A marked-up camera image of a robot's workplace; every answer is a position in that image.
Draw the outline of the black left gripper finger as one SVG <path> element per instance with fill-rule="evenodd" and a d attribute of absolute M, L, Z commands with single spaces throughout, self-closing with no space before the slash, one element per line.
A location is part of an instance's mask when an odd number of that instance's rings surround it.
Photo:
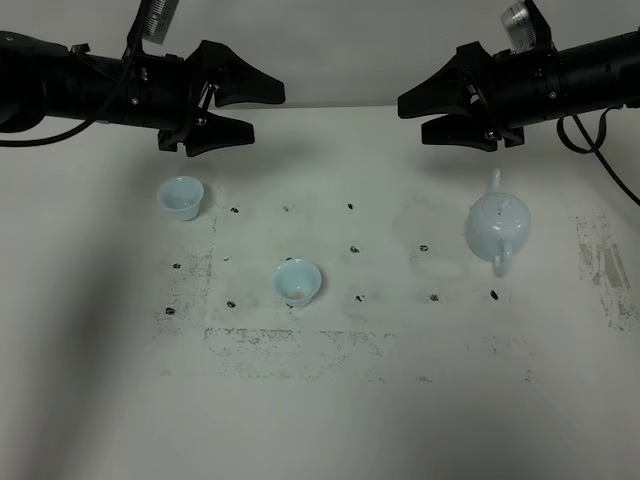
<path fill-rule="evenodd" d="M 203 40 L 185 61 L 185 68 L 198 101 L 212 87 L 216 107 L 285 102 L 285 88 L 280 80 L 251 66 L 224 44 Z"/>
<path fill-rule="evenodd" d="M 212 150 L 251 145 L 254 142 L 252 124 L 207 112 L 196 118 L 183 145 L 186 155 L 195 157 Z"/>

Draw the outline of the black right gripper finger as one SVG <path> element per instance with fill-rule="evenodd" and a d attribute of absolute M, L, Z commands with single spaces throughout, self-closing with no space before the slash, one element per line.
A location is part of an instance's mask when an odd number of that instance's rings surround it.
<path fill-rule="evenodd" d="M 440 70 L 398 97 L 398 116 L 472 116 L 472 97 L 488 91 L 492 70 L 493 57 L 479 42 L 460 46 Z"/>
<path fill-rule="evenodd" d="M 500 136 L 483 117 L 444 115 L 421 126 L 424 145 L 469 147 L 482 151 L 496 151 Z"/>

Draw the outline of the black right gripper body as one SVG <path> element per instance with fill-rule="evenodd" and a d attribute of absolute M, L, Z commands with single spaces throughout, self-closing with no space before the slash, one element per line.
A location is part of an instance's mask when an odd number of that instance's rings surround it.
<path fill-rule="evenodd" d="M 524 143 L 523 128 L 563 113 L 559 52 L 488 54 L 469 71 L 481 105 L 485 139 L 507 147 Z"/>

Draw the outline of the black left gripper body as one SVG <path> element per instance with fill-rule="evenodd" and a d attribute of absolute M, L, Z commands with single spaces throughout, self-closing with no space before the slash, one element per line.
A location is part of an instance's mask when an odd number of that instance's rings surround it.
<path fill-rule="evenodd" d="M 117 97 L 117 122 L 155 129 L 158 147 L 176 151 L 191 130 L 207 123 L 202 102 L 208 98 L 201 58 L 148 54 L 136 58 L 123 92 Z"/>

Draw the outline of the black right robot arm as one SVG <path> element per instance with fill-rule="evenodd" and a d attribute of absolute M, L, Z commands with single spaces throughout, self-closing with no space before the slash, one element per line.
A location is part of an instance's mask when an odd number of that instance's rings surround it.
<path fill-rule="evenodd" d="M 425 118 L 425 145 L 486 152 L 520 146 L 528 125 L 639 105 L 639 34 L 630 32 L 558 51 L 488 54 L 458 47 L 434 75 L 399 96 L 402 119 Z"/>

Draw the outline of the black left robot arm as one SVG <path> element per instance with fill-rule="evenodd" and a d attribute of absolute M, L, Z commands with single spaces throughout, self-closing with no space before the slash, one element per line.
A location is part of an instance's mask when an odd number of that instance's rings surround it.
<path fill-rule="evenodd" d="M 250 145 L 252 124 L 209 108 L 285 101 L 281 81 L 229 47 L 202 41 L 187 58 L 138 52 L 112 59 L 85 44 L 67 48 L 35 38 L 1 35 L 1 130 L 19 133 L 45 117 L 126 125 L 157 132 L 158 147 L 189 157 Z"/>

